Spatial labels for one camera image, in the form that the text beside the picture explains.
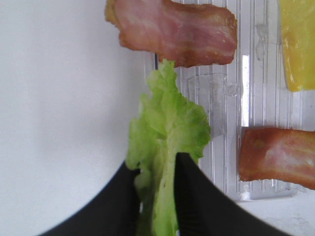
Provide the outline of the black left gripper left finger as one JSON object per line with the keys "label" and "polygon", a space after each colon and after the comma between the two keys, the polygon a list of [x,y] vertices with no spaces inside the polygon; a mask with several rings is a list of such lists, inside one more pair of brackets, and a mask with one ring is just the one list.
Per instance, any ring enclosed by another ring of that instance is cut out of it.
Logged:
{"label": "black left gripper left finger", "polygon": [[139,170],[125,163],[106,186],[77,213],[43,236],[134,236],[140,200],[134,187]]}

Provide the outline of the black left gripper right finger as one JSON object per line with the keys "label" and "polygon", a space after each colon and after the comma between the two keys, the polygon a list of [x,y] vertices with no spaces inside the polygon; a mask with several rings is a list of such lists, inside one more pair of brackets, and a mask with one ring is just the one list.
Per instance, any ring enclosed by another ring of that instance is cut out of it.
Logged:
{"label": "black left gripper right finger", "polygon": [[181,236],[286,235],[225,196],[188,153],[176,154],[175,205]]}

